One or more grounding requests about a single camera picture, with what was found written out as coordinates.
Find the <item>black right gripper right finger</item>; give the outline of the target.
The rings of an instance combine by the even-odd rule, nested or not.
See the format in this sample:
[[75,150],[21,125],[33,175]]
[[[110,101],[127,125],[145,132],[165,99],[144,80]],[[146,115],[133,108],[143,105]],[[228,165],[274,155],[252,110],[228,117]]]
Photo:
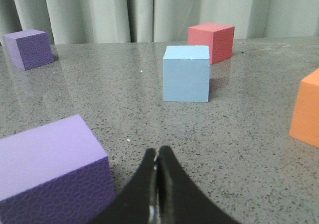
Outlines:
[[169,146],[159,150],[158,191],[162,224],[237,224],[193,183]]

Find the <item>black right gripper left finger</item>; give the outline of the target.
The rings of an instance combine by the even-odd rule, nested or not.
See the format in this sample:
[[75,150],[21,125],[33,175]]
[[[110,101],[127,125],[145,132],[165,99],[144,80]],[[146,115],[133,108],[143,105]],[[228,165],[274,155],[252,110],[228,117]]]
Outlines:
[[126,187],[91,224],[154,224],[157,207],[156,150],[148,148]]

